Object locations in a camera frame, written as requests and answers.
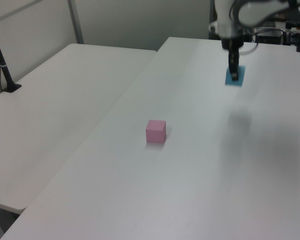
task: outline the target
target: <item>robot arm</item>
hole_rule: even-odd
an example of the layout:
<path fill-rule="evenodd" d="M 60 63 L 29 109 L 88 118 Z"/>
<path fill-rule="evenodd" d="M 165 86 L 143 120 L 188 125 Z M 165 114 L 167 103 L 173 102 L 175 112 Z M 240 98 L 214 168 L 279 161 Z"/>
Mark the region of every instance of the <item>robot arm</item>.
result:
<path fill-rule="evenodd" d="M 257 27 L 274 14 L 300 6 L 300 0 L 214 0 L 217 21 L 209 30 L 221 38 L 229 51 L 232 80 L 238 80 L 239 48 L 244 44 L 243 30 Z"/>

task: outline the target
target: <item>metal frame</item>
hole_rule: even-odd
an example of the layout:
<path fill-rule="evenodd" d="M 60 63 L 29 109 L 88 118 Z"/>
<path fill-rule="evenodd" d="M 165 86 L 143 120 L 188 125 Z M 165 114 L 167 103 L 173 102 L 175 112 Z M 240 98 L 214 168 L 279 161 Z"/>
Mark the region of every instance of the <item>metal frame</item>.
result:
<path fill-rule="evenodd" d="M 76 42 L 78 44 L 85 44 L 84 37 L 82 35 L 82 31 L 81 31 L 81 27 L 80 27 L 76 1 L 75 0 L 67 0 L 67 2 L 68 2 L 68 6 L 69 6 L 69 11 L 70 11 L 70 15 L 71 15 L 71 20 L 72 20 L 72 25 L 73 25 L 73 29 L 74 29 Z"/>

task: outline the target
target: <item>white table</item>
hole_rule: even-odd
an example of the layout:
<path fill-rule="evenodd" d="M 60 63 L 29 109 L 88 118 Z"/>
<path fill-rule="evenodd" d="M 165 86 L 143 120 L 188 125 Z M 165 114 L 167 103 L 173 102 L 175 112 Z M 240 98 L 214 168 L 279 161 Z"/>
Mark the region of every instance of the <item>white table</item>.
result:
<path fill-rule="evenodd" d="M 0 208 L 21 213 L 155 53 L 71 44 L 0 94 Z"/>
<path fill-rule="evenodd" d="M 219 41 L 169 38 L 2 239 L 300 240 L 300 53 L 240 64 L 225 86 Z"/>

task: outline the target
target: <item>white wall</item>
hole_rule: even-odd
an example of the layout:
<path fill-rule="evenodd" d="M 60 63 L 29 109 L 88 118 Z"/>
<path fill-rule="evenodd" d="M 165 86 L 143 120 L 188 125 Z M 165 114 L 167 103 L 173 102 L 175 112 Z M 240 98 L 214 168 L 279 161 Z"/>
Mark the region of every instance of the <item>white wall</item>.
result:
<path fill-rule="evenodd" d="M 0 47 L 14 81 L 72 43 L 76 37 L 66 0 L 42 0 L 0 21 Z"/>
<path fill-rule="evenodd" d="M 73 0 L 85 44 L 158 50 L 168 37 L 207 39 L 210 0 Z"/>

